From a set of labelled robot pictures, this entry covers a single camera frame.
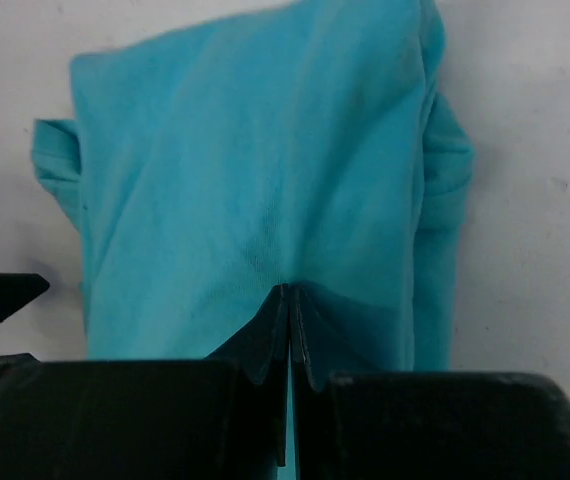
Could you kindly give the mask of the turquoise t shirt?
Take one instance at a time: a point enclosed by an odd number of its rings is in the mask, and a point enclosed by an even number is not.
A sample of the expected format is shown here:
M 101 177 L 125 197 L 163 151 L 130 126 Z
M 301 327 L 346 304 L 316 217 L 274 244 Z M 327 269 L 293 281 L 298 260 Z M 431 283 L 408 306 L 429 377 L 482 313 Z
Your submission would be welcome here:
M 384 370 L 447 367 L 471 142 L 431 1 L 298 1 L 76 56 L 35 176 L 91 360 L 202 358 L 280 284 Z

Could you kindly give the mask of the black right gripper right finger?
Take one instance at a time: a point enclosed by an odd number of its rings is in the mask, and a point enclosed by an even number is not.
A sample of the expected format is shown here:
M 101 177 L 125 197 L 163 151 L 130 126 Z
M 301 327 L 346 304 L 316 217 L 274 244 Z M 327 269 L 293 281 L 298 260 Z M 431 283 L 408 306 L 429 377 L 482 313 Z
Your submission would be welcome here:
M 514 372 L 376 369 L 308 294 L 291 296 L 301 479 L 570 479 L 570 401 Z

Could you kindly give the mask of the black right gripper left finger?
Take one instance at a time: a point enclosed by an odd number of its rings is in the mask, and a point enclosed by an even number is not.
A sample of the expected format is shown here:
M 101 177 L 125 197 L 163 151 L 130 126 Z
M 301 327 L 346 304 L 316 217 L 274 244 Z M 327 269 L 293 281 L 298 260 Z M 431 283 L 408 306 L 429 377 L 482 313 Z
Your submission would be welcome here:
M 202 360 L 0 361 L 0 479 L 273 479 L 288 289 Z

